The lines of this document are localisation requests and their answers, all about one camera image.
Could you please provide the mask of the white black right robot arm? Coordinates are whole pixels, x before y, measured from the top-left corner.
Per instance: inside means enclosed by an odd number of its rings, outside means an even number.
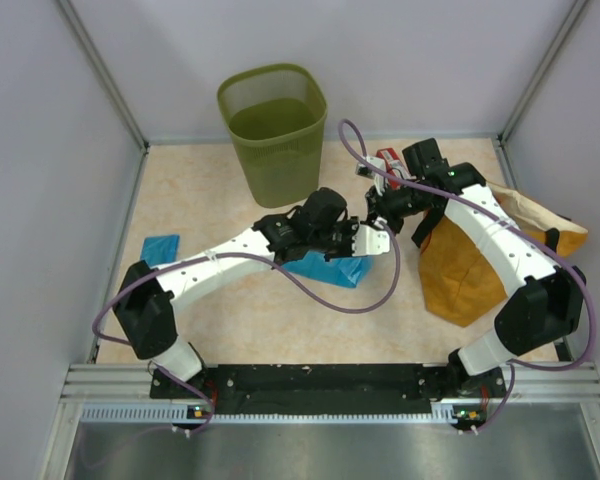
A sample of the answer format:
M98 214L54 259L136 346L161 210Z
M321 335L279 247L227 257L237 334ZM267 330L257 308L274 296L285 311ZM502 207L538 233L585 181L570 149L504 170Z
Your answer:
M430 312L465 325L501 308L486 333L449 356L447 384L467 396L487 372L573 333L586 280L556 246L520 229L474 165L449 164L433 138L403 153L404 161L361 157L374 181L370 219L399 232L406 217L423 216L412 241Z

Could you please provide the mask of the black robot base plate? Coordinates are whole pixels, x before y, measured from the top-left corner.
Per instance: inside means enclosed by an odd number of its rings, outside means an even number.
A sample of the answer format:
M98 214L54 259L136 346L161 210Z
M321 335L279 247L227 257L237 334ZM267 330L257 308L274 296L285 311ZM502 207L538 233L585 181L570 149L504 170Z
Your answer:
M499 368L470 380L424 364L224 364L189 384L222 414L425 413L432 401L478 405L505 394Z

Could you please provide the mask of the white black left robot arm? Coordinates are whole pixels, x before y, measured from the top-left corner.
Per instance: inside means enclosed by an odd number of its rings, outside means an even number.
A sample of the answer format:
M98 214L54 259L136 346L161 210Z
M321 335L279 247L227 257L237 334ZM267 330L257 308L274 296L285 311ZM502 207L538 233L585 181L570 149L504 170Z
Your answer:
M207 374L200 354L178 333L177 312L236 280L301 260L312 251L327 258L350 257L361 229L346 200L323 187L304 204L266 215L230 240L179 263L132 264L112 310L136 358L168 370L177 390L196 396L206 387Z

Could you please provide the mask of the blue plastic trash bag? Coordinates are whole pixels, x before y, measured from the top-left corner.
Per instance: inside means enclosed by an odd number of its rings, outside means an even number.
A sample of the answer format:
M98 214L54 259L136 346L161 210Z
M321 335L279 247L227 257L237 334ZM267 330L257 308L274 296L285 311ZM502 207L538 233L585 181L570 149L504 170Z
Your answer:
M283 268L322 283L354 289L373 267L371 257L347 257L326 260L320 252L310 251L301 260L286 263Z

